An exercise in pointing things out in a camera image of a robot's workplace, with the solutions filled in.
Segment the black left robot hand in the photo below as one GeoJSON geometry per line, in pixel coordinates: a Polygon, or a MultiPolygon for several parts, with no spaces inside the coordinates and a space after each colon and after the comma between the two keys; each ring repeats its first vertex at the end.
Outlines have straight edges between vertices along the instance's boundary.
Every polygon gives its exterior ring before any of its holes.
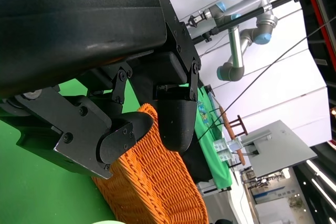
{"type": "Polygon", "coordinates": [[[1,0],[1,120],[68,171],[110,178],[151,129],[122,111],[132,63],[152,81],[163,145],[187,150],[201,61],[170,0],[1,0]]]}

